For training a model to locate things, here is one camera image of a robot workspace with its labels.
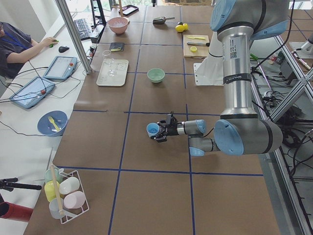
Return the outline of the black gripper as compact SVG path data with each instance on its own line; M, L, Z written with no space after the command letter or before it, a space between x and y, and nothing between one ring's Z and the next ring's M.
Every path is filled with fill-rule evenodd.
M183 135L183 122L177 121L177 124L169 125L167 120L162 119L157 124L160 126L158 134L150 137L157 142L166 142L168 136Z

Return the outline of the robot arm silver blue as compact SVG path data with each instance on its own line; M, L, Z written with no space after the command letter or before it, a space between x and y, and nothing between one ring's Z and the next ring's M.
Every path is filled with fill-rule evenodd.
M288 26L287 0L220 0L210 27L223 52L225 110L206 138L202 119L179 122L172 115L147 125L149 138L164 142L168 136L187 135L191 156L221 151L227 155L264 154L282 144L282 131L273 122L258 119L252 107L250 42L282 34Z

